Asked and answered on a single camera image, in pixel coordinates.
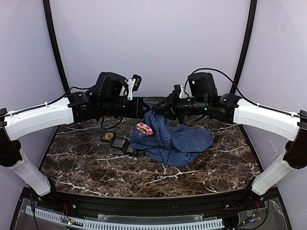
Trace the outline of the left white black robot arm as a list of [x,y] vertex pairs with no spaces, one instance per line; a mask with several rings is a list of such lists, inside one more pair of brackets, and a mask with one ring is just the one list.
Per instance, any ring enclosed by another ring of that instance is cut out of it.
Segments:
[[99,74],[90,88],[67,91],[51,102],[18,111],[0,110],[0,164],[14,171],[37,195],[52,191],[51,183],[26,157],[19,138],[50,127],[85,122],[104,117],[142,118],[141,97],[133,97],[141,76],[131,79],[112,72]]

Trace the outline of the gold round brooch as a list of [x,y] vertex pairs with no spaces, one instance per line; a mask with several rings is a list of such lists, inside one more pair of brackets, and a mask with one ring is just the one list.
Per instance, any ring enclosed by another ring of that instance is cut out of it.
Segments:
[[113,137],[114,137],[114,134],[113,134],[112,132],[107,132],[107,133],[105,134],[105,139],[106,139],[106,140],[112,140]]

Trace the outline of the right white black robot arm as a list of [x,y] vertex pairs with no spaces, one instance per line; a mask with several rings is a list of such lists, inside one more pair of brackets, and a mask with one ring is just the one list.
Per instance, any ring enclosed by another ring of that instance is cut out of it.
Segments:
[[307,113],[286,112],[254,103],[243,95],[218,95],[213,75],[205,68],[187,78],[191,96],[185,86],[175,85],[162,102],[153,107],[170,120],[184,122],[190,115],[208,116],[230,124],[256,127],[287,139],[285,152],[267,169],[252,179],[249,191],[254,196],[265,194],[273,185],[295,169],[307,165]]

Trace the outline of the blue checkered shirt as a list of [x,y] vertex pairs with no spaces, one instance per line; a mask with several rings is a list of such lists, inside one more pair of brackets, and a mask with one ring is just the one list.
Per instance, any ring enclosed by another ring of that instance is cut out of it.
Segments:
[[145,113],[141,122],[149,125],[153,134],[146,136],[135,128],[131,147],[168,166],[186,166],[213,144],[207,129],[192,129],[182,124],[170,128],[168,119],[153,109]]

